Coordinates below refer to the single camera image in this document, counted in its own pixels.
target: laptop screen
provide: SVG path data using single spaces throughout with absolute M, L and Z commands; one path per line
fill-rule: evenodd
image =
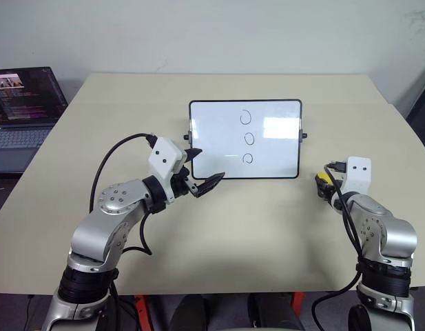
M 0 126 L 54 123 L 67 106 L 51 68 L 0 70 Z

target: handwritten mark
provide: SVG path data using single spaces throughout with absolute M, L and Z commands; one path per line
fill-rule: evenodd
M 247 124 L 249 124 L 249 123 L 251 123 L 251 122 L 252 122 L 252 115 L 251 115 L 251 113 L 250 113 L 248 110 L 243 109 L 242 111 L 243 111 L 243 112 L 246 112 L 246 113 L 247 113 L 247 115 L 249 115 L 249 117 L 248 117 L 248 118 L 246 118 L 246 119 L 244 119 L 244 121 L 243 121 L 243 116 L 244 116 L 244 115 L 240 115 L 240 122 L 241 122 L 241 124 L 243 124 L 244 126 L 246 126 Z
M 255 137 L 252 133 L 248 132 L 245 134 L 245 141 L 247 145 L 253 145 L 255 143 Z
M 242 162 L 244 163 L 252 163 L 253 162 L 253 156 L 250 153 L 246 153 L 242 156 Z

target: laptop keyboard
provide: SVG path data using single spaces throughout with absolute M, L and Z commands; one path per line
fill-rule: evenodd
M 0 131 L 0 148 L 38 148 L 51 129 Z

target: black cable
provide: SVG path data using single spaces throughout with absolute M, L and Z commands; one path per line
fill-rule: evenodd
M 97 182 L 99 181 L 99 177 L 101 176 L 101 172 L 103 167 L 105 166 L 105 163 L 107 163 L 109 157 L 111 156 L 111 154 L 113 154 L 113 152 L 121 145 L 123 145 L 124 143 L 126 143 L 127 141 L 130 141 L 132 139 L 135 138 L 140 138 L 140 137 L 145 137 L 148 138 L 150 137 L 151 134 L 146 134 L 146 133 L 136 133 L 133 134 L 132 136 L 126 137 L 122 140 L 120 140 L 116 145 L 114 145 L 111 150 L 108 151 L 108 153 L 105 155 L 105 157 L 103 158 L 97 172 L 96 172 L 96 176 L 94 177 L 93 180 L 93 185 L 91 187 L 91 194 L 90 194 L 90 212 L 93 211 L 93 207 L 94 207 L 94 195 L 96 194 L 96 186 L 97 186 Z
M 115 330 L 116 331 L 121 331 L 121 327 L 122 327 L 122 321 L 121 321 L 121 310 L 119 309 L 119 302 L 118 302 L 118 294 L 117 294 L 117 289 L 116 289 L 116 285 L 114 284 L 114 281 L 111 282 L 110 285 L 110 293 L 113 297 L 114 300 L 114 309 L 115 309 L 115 313 L 116 313 L 116 327 Z
M 153 136 L 152 134 L 136 133 L 136 134 L 133 134 L 131 136 L 128 136 L 128 137 L 120 140 L 116 145 L 114 145 L 113 147 L 111 147 L 111 149 L 108 151 L 108 153 L 103 157 L 102 162 L 99 165 L 99 168 L 97 169 L 96 176 L 94 177 L 93 184 L 92 184 L 92 187 L 91 187 L 90 208 L 89 208 L 90 209 L 90 212 L 92 212 L 93 209 L 94 209 L 94 196 L 96 195 L 96 187 L 97 187 L 97 183 L 99 181 L 99 177 L 101 176 L 102 169 L 105 166 L 105 164 L 107 163 L 107 161 L 108 161 L 109 157 L 111 156 L 111 154 L 113 154 L 113 152 L 119 146 L 123 145 L 124 143 L 126 143 L 126 142 L 128 142 L 128 141 L 130 141 L 132 139 L 141 138 L 141 137 L 146 138 L 150 143 L 151 143 L 152 140 L 154 140 L 154 143 L 155 143 L 156 137 Z M 134 249 L 134 250 L 140 250 L 141 252 L 144 252 L 144 253 L 146 253 L 148 255 L 151 255 L 152 254 L 151 250 L 149 249 L 148 245 L 146 244 L 145 235 L 143 233 L 143 227 L 145 225 L 145 220 L 146 220 L 146 218 L 148 216 L 149 216 L 149 213 L 145 214 L 145 216 L 144 216 L 144 218 L 142 220 L 142 223 L 141 223 L 140 236 L 141 236 L 141 241 L 142 241 L 143 248 L 140 248 L 140 247 L 137 247 L 137 248 L 127 248 L 127 250 L 133 250 Z M 114 308 L 116 310 L 116 331 L 120 331 L 121 330 L 121 311 L 120 311 L 120 308 L 119 308 L 118 293 L 117 293 L 116 284 L 114 284 L 114 281 L 112 281 L 111 284 L 110 284 L 110 292 L 111 292 L 111 295 L 113 296 L 114 305 L 115 305 Z
M 142 327 L 141 327 L 140 319 L 138 317 L 138 311 L 136 309 L 136 306 L 132 302 L 129 302 L 128 300 L 125 300 L 125 299 L 122 299 L 122 298 L 119 298 L 119 300 L 121 301 L 121 303 L 129 306 L 133 310 L 134 313 L 131 313 L 129 310 L 126 309 L 126 307 L 124 305 L 121 305 L 123 310 L 126 311 L 126 313 L 128 315 L 130 315 L 133 320 L 136 321 L 136 331 L 141 331 Z
M 143 253 L 145 253 L 145 254 L 152 255 L 152 252 L 151 252 L 150 248 L 149 248 L 149 247 L 148 247 L 148 245 L 146 244 L 146 240 L 145 240 L 145 233 L 144 233 L 144 229 L 145 229 L 145 222 L 146 222 L 146 220 L 147 220 L 147 218 L 148 218 L 148 216 L 149 216 L 150 214 L 151 214 L 150 212 L 147 212 L 147 213 L 143 216 L 143 219 L 142 219 L 142 221 L 141 221 L 141 226 L 140 226 L 140 229 L 139 229 L 139 233 L 140 233 L 140 237 L 141 237 L 141 243 L 142 243 L 142 246 L 143 246 L 143 247 L 131 246 L 131 247 L 125 248 L 125 249 L 122 251 L 122 254 L 123 254 L 123 253 L 126 253 L 126 252 L 129 252 L 130 250 L 138 250 L 139 252 L 143 252 Z
M 25 331 L 25 329 L 27 328 L 27 324 L 28 324 L 28 313 L 29 313 L 30 304 L 31 304 L 33 298 L 34 298 L 34 295 L 32 295 L 32 294 L 28 296 L 27 308 L 25 309 L 24 329 L 22 329 L 22 331 Z
M 336 193 L 338 194 L 339 201 L 341 203 L 342 220 L 343 220 L 343 223 L 344 223 L 345 231 L 347 233 L 347 236 L 350 239 L 351 244 L 355 248 L 355 251 L 357 253 L 357 258 L 360 259 L 360 258 L 362 258 L 362 249 L 361 249 L 359 236 L 357 235 L 357 231 L 356 231 L 353 219 L 351 218 L 349 208 L 347 207 L 344 199 L 342 198 L 341 188 L 339 187 L 337 181 L 335 180 L 335 177 L 331 174 L 331 171 L 329 170 L 328 164 L 326 164 L 324 166 L 324 170 L 327 173 L 327 175 L 329 176 L 329 178 L 330 178 L 331 182 L 333 183 L 333 186 L 336 190 Z M 318 318 L 316 316 L 316 306 L 323 301 L 337 297 L 338 295 L 344 294 L 345 292 L 350 290 L 357 283 L 357 281 L 359 281 L 361 274 L 362 273 L 360 271 L 356 272 L 355 277 L 352 279 L 352 281 L 347 286 L 343 287 L 341 290 L 326 294 L 323 297 L 316 299 L 312 303 L 312 305 L 311 305 L 311 316 L 313 317 L 313 320 L 315 321 L 315 324 L 320 329 L 320 331 L 324 331 L 324 328 L 322 327 L 321 323 L 318 321 Z
M 351 243 L 353 244 L 353 247 L 355 248 L 355 250 L 357 252 L 357 255 L 359 257 L 361 257 L 362 256 L 362 249 L 361 249 L 361 246 L 360 246 L 359 236 L 357 235 L 355 225 L 354 225 L 354 222 L 351 218 L 350 211 L 347 207 L 347 204 L 345 204 L 345 201 L 342 198 L 341 188 L 339 187 L 337 181 L 335 180 L 335 177 L 333 177 L 333 175 L 331 174 L 331 171 L 329 169 L 328 164 L 326 164 L 324 166 L 324 171 L 327 173 L 327 175 L 330 177 L 331 182 L 333 183 L 333 187 L 335 188 L 336 193 L 338 194 L 338 197 L 339 197 L 339 202 L 341 203 L 342 216 L 346 217 L 346 220 L 349 224 L 349 226 L 347 227 L 349 229 L 347 230 L 347 228 L 346 228 L 347 235 L 349 236 Z
M 338 295 L 344 294 L 345 292 L 347 292 L 348 290 L 350 290 L 356 283 L 357 281 L 359 281 L 359 278 L 361 277 L 361 272 L 356 272 L 356 276 L 355 278 L 353 278 L 353 280 L 344 288 L 342 288 L 339 291 L 335 291 L 329 294 L 324 295 L 323 297 L 320 297 L 319 299 L 316 299 L 312 304 L 311 304 L 311 316 L 313 317 L 313 320 L 315 321 L 315 324 L 319 327 L 319 329 L 321 331 L 324 331 L 324 328 L 322 327 L 321 323 L 318 321 L 318 318 L 316 317 L 316 306 L 323 302 L 326 301 L 328 299 L 337 297 Z

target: beige tabletop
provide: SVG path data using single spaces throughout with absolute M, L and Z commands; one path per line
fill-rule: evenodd
M 412 285 L 425 285 L 425 149 L 363 75 L 92 74 L 0 212 L 0 292 L 52 294 L 90 187 L 120 139 L 153 132 L 188 147 L 193 99 L 303 102 L 297 179 L 228 180 L 200 199 L 181 197 L 150 217 L 151 257 L 128 252 L 121 294 L 335 290 L 355 274 L 340 215 L 316 194 L 325 163 L 369 157 L 369 194 L 418 235 Z M 147 176 L 149 147 L 113 154 L 101 188 Z M 138 226 L 127 245 L 138 244 Z

